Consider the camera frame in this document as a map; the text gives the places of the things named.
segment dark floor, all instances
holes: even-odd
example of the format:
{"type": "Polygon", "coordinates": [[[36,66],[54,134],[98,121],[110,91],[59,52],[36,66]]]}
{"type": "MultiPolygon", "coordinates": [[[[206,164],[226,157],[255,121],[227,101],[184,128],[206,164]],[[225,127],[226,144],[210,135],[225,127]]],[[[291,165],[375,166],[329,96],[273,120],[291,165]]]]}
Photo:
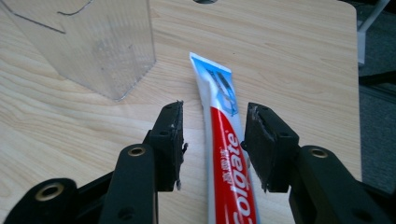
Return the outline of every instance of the dark floor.
{"type": "MultiPolygon", "coordinates": [[[[358,20],[364,20],[374,8],[349,3],[357,9],[358,20]]],[[[367,32],[360,77],[396,71],[396,14],[391,11],[383,11],[367,32]]],[[[381,97],[383,94],[362,86],[360,90],[362,179],[391,193],[396,187],[396,85],[385,84],[379,89],[394,95],[381,97]]]]}

